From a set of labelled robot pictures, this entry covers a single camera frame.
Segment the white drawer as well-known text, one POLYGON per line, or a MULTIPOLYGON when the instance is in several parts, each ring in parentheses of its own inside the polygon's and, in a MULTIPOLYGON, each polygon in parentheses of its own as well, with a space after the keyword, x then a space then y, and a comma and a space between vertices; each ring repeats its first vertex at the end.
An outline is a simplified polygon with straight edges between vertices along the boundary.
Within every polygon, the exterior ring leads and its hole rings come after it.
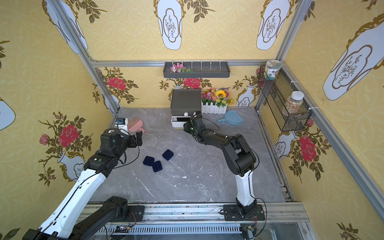
POLYGON ((190 117, 175 117, 172 116, 171 124, 173 128, 183 128, 186 122, 190 121, 190 117))

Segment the blue brooch box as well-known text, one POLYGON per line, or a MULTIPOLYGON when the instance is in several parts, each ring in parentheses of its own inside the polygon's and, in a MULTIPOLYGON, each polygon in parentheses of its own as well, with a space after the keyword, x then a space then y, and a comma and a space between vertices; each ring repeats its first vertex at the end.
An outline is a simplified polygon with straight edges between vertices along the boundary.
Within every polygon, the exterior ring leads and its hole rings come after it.
POLYGON ((155 162, 155 158, 146 156, 143 160, 143 164, 148 167, 152 167, 155 162))
POLYGON ((157 173, 163 169, 161 161, 155 161, 152 165, 154 173, 157 173))
POLYGON ((169 161, 172 157, 174 156, 174 153, 171 150, 166 150, 163 154, 162 157, 169 161))

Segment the blue brooch box bottom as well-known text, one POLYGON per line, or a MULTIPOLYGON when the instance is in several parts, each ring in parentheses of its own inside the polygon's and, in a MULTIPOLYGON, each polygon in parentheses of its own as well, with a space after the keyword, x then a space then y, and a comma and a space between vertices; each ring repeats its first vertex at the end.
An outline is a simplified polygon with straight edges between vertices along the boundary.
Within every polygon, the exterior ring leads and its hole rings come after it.
POLYGON ((154 173, 157 173, 163 169, 161 161, 155 161, 152 165, 154 173))

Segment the grey top drawer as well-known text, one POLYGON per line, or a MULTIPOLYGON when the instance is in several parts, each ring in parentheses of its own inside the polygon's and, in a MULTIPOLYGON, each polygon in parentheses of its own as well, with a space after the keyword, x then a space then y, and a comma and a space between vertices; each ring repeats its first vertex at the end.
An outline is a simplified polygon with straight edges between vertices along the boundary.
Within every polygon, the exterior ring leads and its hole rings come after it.
POLYGON ((201 111, 201 108, 197 108, 197 109, 171 109, 171 114, 173 117, 191 117, 195 114, 197 114, 197 112, 200 112, 201 111))

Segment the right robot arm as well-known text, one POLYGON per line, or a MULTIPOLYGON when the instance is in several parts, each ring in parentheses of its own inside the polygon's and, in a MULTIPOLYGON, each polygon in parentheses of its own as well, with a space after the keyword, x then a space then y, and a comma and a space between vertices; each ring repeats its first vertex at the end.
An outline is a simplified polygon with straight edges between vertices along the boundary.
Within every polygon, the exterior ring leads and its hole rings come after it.
POLYGON ((184 131, 191 134, 194 139, 207 146, 220 149, 225 157, 230 171, 236 177, 237 206, 243 215, 256 208, 257 198, 254 196, 252 186, 254 170, 259 166, 260 159, 248 145, 243 135, 223 135, 216 130, 208 129, 201 112, 196 112, 184 123, 184 131))

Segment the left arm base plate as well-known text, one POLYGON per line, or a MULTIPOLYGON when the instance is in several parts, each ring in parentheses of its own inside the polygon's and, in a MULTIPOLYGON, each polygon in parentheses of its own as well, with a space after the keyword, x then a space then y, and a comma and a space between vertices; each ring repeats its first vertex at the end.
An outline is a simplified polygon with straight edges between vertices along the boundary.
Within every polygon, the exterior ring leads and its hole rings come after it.
POLYGON ((144 213, 145 213, 145 206, 143 205, 128 206, 128 215, 126 217, 116 218, 115 222, 128 222, 128 223, 142 222, 144 213))

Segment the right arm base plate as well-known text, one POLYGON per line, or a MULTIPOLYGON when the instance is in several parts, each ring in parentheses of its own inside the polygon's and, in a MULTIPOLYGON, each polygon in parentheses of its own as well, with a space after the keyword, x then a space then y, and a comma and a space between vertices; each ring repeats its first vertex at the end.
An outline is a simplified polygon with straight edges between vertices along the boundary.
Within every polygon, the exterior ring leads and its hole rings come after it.
POLYGON ((262 205, 251 205, 246 208, 238 205, 224 205, 219 212, 225 221, 265 221, 266 216, 262 205))

